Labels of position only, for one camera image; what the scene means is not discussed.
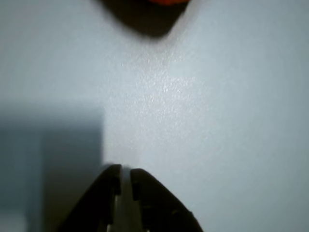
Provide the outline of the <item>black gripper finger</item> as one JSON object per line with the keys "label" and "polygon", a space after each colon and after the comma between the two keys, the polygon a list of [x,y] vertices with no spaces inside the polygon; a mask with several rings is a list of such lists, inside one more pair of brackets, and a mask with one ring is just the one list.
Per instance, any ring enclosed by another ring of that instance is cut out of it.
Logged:
{"label": "black gripper finger", "polygon": [[133,200],[139,205],[146,232],[201,232],[199,222],[185,205],[144,169],[130,171]]}
{"label": "black gripper finger", "polygon": [[106,232],[113,224],[115,198],[121,195],[122,165],[105,169],[74,206],[59,232]]}

